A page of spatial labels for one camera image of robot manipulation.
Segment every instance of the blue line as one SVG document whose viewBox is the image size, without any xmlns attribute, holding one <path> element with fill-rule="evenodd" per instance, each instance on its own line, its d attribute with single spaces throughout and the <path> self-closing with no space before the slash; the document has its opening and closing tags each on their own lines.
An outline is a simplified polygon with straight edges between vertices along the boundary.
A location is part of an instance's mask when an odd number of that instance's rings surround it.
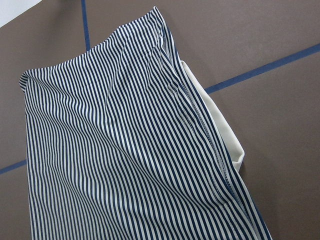
<svg viewBox="0 0 320 240">
<path fill-rule="evenodd" d="M 21 167 L 23 165 L 26 165 L 26 164 L 27 164 L 27 160 L 25 159 L 25 160 L 16 162 L 16 163 L 14 163 L 14 164 L 12 164 L 10 166 L 6 166 L 5 168 L 0 169 L 0 175 L 4 174 L 6 172 L 9 172 L 9 171 L 11 171 L 13 169 L 17 169 L 17 168 L 19 168 L 19 167 Z"/>
<path fill-rule="evenodd" d="M 237 83 L 240 83 L 244 80 L 247 80 L 247 79 L 250 79 L 252 77 L 255 77 L 259 74 L 263 74 L 265 72 L 268 72 L 270 70 L 273 70 L 273 69 L 276 69 L 276 68 L 279 68 L 285 64 L 288 64 L 288 63 L 291 63 L 291 62 L 294 62 L 298 59 L 302 59 L 304 57 L 307 57 L 311 54 L 315 54 L 317 52 L 320 52 L 320 43 L 317 44 L 317 45 L 314 45 L 314 46 L 311 46 L 309 48 L 306 48 L 304 50 L 301 50 L 301 51 L 298 51 L 292 55 L 289 55 L 289 56 L 286 56 L 286 57 L 283 57 L 279 60 L 276 60 L 276 61 L 273 61 L 271 63 L 268 63 L 266 65 L 263 65 L 263 66 L 260 66 L 256 69 L 253 69 L 251 71 L 248 71 L 248 72 L 245 72 L 241 75 L 238 75 L 238 76 L 235 76 L 233 78 L 230 78 L 228 80 L 225 80 L 225 81 L 222 81 L 218 84 L 215 84 L 213 86 L 210 86 L 210 87 L 207 87 L 205 89 L 206 93 L 207 94 L 212 94 L 218 90 L 221 90 L 221 89 L 224 89 L 226 87 L 229 87 L 231 85 L 234 85 L 234 84 L 237 84 Z"/>
<path fill-rule="evenodd" d="M 86 10 L 86 1 L 85 0 L 81 0 L 81 7 L 82 7 L 82 20 L 83 20 L 83 30 L 84 30 L 84 38 L 85 38 L 85 48 L 87 51 L 89 51 L 90 38 L 89 38 L 87 10 Z"/>
</svg>

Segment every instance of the brown floor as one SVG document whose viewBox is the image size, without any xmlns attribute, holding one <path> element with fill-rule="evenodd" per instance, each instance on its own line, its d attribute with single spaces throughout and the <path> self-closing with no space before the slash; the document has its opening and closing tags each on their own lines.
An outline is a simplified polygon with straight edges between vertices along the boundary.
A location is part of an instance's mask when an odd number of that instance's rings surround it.
<svg viewBox="0 0 320 240">
<path fill-rule="evenodd" d="M 86 1 L 91 46 L 157 6 L 204 88 L 320 43 L 318 0 Z M 26 158 L 20 75 L 86 51 L 80 1 L 43 0 L 0 28 L 0 169 Z M 320 237 L 320 53 L 211 94 L 275 240 Z M 0 175 L 0 239 L 30 239 L 26 166 Z"/>
</svg>

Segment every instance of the white paper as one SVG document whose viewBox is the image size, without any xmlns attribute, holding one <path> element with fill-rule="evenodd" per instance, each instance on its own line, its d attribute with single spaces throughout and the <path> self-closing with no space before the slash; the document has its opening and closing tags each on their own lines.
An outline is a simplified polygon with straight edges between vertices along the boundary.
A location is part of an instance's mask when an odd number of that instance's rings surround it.
<svg viewBox="0 0 320 240">
<path fill-rule="evenodd" d="M 0 28 L 41 0 L 0 0 Z"/>
</svg>

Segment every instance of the navy and white striped fabric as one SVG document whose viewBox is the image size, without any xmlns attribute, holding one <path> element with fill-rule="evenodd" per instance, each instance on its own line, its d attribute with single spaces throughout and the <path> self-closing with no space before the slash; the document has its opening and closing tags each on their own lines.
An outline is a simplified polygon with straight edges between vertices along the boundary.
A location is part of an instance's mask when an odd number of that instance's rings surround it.
<svg viewBox="0 0 320 240">
<path fill-rule="evenodd" d="M 19 84 L 33 240 L 271 239 L 156 6 Z"/>
</svg>

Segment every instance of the white fabric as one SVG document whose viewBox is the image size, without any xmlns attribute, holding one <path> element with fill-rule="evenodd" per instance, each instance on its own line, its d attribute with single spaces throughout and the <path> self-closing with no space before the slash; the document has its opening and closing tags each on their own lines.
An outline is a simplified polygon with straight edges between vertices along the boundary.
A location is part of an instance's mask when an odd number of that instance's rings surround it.
<svg viewBox="0 0 320 240">
<path fill-rule="evenodd" d="M 234 134 L 231 127 L 227 123 L 225 117 L 222 115 L 222 113 L 218 109 L 217 105 L 212 100 L 212 98 L 207 94 L 207 92 L 204 90 L 204 88 L 198 82 L 195 75 L 190 70 L 189 66 L 183 60 L 181 60 L 181 63 L 183 65 L 185 72 L 188 74 L 190 80 L 194 84 L 195 88 L 198 90 L 205 105 L 207 106 L 208 110 L 210 111 L 212 118 L 213 118 L 212 121 L 214 122 L 215 126 L 219 130 L 219 133 L 225 143 L 225 146 L 226 146 L 227 150 L 229 151 L 233 167 L 239 172 L 241 164 L 242 164 L 244 156 L 245 156 L 244 149 L 240 145 L 240 142 L 238 141 L 236 135 Z"/>
</svg>

